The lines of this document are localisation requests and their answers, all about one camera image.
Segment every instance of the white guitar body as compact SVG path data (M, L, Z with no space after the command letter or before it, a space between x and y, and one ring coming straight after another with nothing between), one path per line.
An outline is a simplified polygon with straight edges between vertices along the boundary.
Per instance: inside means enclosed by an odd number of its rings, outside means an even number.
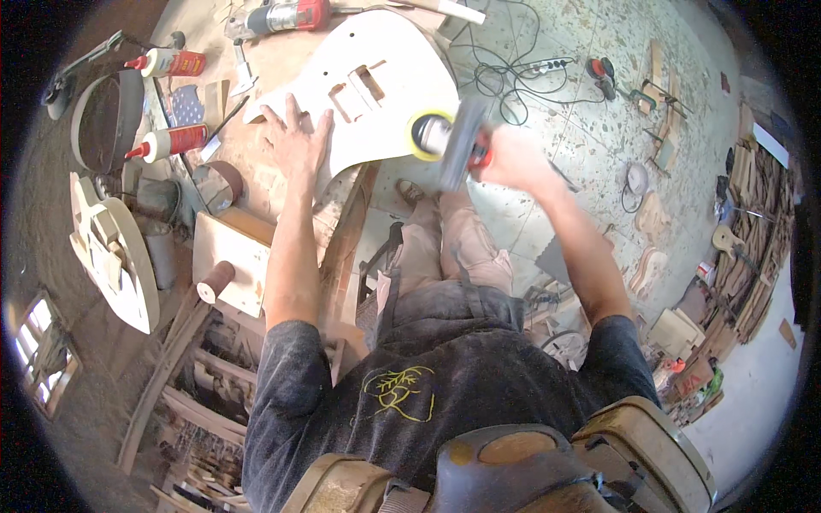
M126 323L151 333L159 321L159 295L148 250L131 211L117 198L100 201L87 177L71 174L77 258L108 305Z
M459 107L453 79L428 40L389 11L363 12L342 22L294 81L259 97L242 121L260 120L260 105L269 105L284 120L288 93L314 123L333 109L317 199L347 167L410 154L407 127L421 112L453 116Z

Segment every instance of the khaki pants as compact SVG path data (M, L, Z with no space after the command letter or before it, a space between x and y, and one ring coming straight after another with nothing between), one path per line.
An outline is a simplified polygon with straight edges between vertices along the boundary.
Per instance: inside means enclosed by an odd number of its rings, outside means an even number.
M499 250L476 214L466 190L442 193L438 203L416 204L402 227L402 241L392 266L401 270L399 297L444 280L460 280L452 249L476 286L512 293L513 270L506 250ZM378 311L388 300L391 278L381 272L376 286Z

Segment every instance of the yellow logo print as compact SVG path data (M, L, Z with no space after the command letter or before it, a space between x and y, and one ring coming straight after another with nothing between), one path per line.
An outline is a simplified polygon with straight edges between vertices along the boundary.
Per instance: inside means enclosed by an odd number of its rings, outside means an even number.
M431 420L433 417L433 401L436 396L430 391L430 384L425 383L428 373L436 374L427 367L416 366L409 367L399 373L389 370L386 373L377 374L371 379L365 376L365 380L362 381L362 391L369 396L376 397L382 406L372 416L393 408L401 416L414 422L428 422ZM418 405L420 400L424 401L427 394L430 394L430 404L422 404L428 406L428 418L417 419L408 412L414 405Z

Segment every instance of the dark t-shirt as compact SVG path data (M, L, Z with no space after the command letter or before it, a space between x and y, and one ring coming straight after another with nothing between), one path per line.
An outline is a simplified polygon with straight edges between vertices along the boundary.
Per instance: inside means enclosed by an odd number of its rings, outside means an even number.
M254 511L280 511L328 452L363 456L432 492L439 447L462 433L536 423L570 437L623 397L658 404L630 319L596 323L585 362L573 372L520 333L515 309L506 306L515 300L497 289L480 287L486 318L461 307L442 315L436 303L453 301L441 292L458 294L459 287L443 285L434 291L439 300L403 297L400 327L334 388L315 327L288 321L271 328L245 437L242 487Z

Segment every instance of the window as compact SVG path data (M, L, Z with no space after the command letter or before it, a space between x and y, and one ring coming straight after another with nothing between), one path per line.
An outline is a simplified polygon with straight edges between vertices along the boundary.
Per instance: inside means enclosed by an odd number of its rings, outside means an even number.
M66 346L65 368L51 374L41 372L37 377L37 382L34 382L34 367L37 359L47 357L42 355L42 352L48 350L48 348L41 350L40 347L41 342L44 342L44 333L58 317L48 295L41 292L34 299L34 306L27 311L15 340L17 353L20 356L22 367L25 369L25 385L34 397L37 406L49 418L54 416L57 403L66 390L68 382L80 370L80 361L76 357L74 347L68 343ZM53 360L62 363L62 357L53 358Z

